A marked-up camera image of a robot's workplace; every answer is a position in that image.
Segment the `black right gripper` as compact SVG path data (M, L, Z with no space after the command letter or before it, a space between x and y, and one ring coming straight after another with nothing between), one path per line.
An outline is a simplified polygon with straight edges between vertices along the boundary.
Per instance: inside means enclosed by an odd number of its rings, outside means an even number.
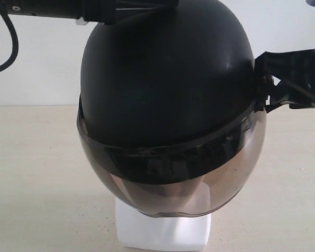
M89 22L112 25L124 19L156 12L161 9L176 8L179 1L83 1L81 13L76 19L77 25L86 25Z

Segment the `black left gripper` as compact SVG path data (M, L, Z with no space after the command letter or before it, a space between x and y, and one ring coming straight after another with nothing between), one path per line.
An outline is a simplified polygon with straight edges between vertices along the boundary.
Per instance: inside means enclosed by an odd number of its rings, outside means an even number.
M266 113L281 106L290 109L315 108L315 49L264 52L255 60L255 72L272 75L281 80L277 85L272 78L265 78L264 93L269 100Z

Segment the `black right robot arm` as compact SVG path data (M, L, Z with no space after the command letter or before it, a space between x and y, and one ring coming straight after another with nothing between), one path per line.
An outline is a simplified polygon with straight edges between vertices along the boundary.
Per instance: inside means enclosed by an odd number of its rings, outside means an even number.
M97 23L82 62L86 114L227 117L298 102L286 70L291 53L254 58L220 1L5 1L4 9Z

